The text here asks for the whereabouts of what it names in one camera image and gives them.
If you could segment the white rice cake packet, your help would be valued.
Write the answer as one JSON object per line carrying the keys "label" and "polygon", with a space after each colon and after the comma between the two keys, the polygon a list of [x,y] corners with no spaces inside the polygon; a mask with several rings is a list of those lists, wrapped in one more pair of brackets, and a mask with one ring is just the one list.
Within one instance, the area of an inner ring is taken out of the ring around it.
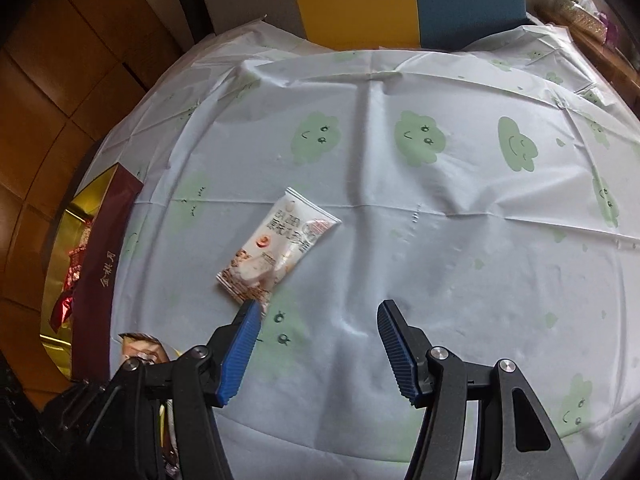
{"label": "white rice cake packet", "polygon": [[255,300],[263,311],[273,289],[318,240],[342,220],[294,188],[287,188],[217,281],[237,302]]}

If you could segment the purple small box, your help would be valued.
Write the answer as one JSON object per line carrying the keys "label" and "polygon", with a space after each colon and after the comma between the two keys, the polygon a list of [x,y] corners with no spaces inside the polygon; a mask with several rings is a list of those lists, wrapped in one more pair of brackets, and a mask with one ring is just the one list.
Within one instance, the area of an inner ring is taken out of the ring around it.
{"label": "purple small box", "polygon": [[610,50],[615,50],[620,43],[620,31],[618,30],[617,25],[608,17],[608,14],[602,11],[598,13],[598,19],[605,28],[604,44]]}

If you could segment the brown gold snack packet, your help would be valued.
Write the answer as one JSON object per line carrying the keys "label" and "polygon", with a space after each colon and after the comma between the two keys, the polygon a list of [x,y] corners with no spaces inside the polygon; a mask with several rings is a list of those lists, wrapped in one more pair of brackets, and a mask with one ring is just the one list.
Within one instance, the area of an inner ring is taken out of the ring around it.
{"label": "brown gold snack packet", "polygon": [[[122,341],[121,363],[130,358],[138,358],[148,364],[163,364],[169,361],[162,343],[153,336],[142,333],[123,333],[119,337]],[[160,407],[160,446],[167,478],[180,479],[171,401],[167,401]]]}

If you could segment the wooden side table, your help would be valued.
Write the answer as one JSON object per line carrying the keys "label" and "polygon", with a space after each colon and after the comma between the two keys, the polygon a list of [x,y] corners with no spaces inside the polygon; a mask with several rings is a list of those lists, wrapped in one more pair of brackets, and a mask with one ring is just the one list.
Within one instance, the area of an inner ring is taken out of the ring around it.
{"label": "wooden side table", "polygon": [[639,117],[639,72],[623,55],[600,44],[553,10],[535,6],[534,15],[547,24],[565,26],[580,52]]}

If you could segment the small red patterned candy packet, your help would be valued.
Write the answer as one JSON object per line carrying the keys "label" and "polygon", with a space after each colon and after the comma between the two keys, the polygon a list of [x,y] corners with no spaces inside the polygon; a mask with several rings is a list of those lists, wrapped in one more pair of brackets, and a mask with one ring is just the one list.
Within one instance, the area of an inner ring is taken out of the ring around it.
{"label": "small red patterned candy packet", "polygon": [[82,264],[85,260],[89,236],[92,229],[92,218],[82,222],[82,231],[76,247],[68,252],[68,268],[63,281],[62,292],[58,295],[52,309],[49,325],[57,333],[73,313],[74,292],[80,279]]}

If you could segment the cloud-print white tablecloth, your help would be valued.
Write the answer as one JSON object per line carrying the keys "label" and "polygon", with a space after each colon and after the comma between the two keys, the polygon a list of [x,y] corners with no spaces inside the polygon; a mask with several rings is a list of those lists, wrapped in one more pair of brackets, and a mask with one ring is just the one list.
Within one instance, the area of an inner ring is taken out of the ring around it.
{"label": "cloud-print white tablecloth", "polygon": [[639,425],[639,122],[561,29],[461,53],[322,49],[263,22],[193,48],[88,170],[141,179],[124,333],[183,352],[238,306],[217,281],[288,188],[337,225],[274,290],[217,414],[236,478],[399,479],[421,414],[376,328],[385,299],[461,359],[517,362],[578,476]]}

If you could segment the white lace tissue box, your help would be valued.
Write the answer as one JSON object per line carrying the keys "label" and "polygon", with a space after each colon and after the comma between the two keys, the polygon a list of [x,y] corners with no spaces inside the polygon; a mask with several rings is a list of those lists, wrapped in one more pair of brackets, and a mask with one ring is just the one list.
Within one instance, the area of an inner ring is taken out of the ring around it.
{"label": "white lace tissue box", "polygon": [[608,26],[601,21],[592,0],[553,0],[553,9],[570,26],[605,44]]}

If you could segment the maroon gold gift box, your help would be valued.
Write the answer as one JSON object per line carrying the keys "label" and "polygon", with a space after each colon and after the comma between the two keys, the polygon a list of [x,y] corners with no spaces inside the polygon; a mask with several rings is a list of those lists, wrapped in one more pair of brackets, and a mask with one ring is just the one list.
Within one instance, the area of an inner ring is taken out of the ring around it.
{"label": "maroon gold gift box", "polygon": [[[132,206],[143,183],[122,165],[103,171],[65,206],[53,241],[41,304],[40,341],[58,370],[70,380],[110,378],[112,301],[122,244]],[[55,333],[49,318],[77,246],[82,222],[92,218],[73,313]]]}

